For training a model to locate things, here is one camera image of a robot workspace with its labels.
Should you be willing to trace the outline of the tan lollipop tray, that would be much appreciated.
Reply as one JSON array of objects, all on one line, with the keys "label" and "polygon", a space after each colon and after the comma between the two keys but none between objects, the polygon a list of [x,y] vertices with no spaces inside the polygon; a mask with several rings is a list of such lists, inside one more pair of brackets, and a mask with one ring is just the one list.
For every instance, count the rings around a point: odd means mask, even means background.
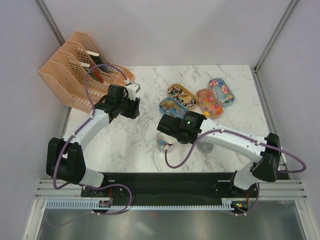
[{"label": "tan lollipop tray", "polygon": [[193,110],[199,102],[198,98],[192,92],[179,83],[174,83],[169,86],[167,88],[167,95],[176,100],[188,111]]}]

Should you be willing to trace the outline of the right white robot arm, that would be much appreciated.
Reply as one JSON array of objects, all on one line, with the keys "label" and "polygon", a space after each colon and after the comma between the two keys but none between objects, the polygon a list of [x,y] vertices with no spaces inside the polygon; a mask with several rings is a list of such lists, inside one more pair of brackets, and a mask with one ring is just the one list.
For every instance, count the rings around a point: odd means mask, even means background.
[{"label": "right white robot arm", "polygon": [[169,144],[178,142],[195,147],[198,143],[206,143],[249,159],[250,162],[231,178],[229,191],[235,197],[242,196],[255,183],[277,180],[281,153],[280,138],[274,133],[266,137],[241,133],[194,111],[187,111],[183,118],[164,114],[157,130],[164,134]]}]

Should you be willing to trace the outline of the grey metal jar lid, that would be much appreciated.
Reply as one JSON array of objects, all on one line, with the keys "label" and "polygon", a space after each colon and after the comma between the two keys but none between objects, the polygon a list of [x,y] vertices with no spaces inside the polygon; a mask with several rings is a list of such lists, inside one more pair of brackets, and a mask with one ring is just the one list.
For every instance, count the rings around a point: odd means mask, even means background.
[{"label": "grey metal jar lid", "polygon": [[213,151],[214,145],[207,142],[199,142],[196,147],[199,152],[209,154]]}]

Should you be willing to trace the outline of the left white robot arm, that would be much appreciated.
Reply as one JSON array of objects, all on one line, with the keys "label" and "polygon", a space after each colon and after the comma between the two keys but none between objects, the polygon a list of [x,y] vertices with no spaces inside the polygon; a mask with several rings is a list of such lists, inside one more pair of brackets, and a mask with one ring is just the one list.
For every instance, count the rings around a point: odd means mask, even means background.
[{"label": "left white robot arm", "polygon": [[104,181],[103,173],[86,167],[83,150],[119,115],[128,119],[139,116],[140,89],[137,83],[110,85],[107,94],[93,105],[94,109],[74,133],[52,138],[47,149],[47,175],[70,184],[90,186],[99,197],[106,196],[110,185]]}]

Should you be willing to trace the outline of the yellow plastic scoop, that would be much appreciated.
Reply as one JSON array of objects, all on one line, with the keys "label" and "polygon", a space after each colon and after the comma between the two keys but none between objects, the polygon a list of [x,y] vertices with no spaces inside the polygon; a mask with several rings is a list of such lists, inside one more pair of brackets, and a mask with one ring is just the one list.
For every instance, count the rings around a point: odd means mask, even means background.
[{"label": "yellow plastic scoop", "polygon": [[209,113],[208,111],[205,111],[205,112],[203,113],[203,115],[208,118],[208,117],[210,116],[210,113]]}]

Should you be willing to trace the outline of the pink gummy tray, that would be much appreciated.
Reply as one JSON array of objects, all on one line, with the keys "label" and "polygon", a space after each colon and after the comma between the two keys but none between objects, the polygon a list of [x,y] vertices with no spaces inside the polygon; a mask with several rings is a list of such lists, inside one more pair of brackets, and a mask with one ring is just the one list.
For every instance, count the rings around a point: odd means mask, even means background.
[{"label": "pink gummy tray", "polygon": [[210,116],[208,118],[214,120],[222,115],[223,107],[212,90],[208,88],[198,90],[196,96],[198,98],[198,106],[202,113],[209,112]]}]

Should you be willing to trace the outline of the light blue star candy tray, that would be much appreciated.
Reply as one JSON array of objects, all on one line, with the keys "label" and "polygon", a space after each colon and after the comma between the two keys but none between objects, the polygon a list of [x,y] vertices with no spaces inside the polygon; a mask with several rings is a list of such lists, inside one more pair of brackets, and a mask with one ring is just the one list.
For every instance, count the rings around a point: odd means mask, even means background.
[{"label": "light blue star candy tray", "polygon": [[236,100],[235,95],[222,78],[214,78],[209,80],[208,88],[212,90],[213,94],[223,108],[231,106]]}]

